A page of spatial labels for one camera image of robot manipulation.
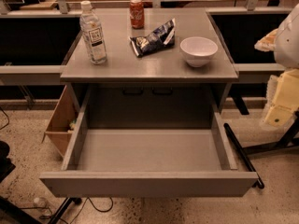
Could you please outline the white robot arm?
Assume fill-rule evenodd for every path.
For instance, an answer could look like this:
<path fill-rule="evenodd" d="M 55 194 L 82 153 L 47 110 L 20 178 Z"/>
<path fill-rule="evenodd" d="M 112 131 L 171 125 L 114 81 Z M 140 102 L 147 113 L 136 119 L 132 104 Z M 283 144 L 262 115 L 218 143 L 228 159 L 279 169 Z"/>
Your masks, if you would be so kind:
<path fill-rule="evenodd" d="M 271 75 L 268 80 L 262 124 L 284 126 L 299 109 L 299 5 L 254 48 L 272 51 L 275 63 L 283 68 L 280 75 Z"/>

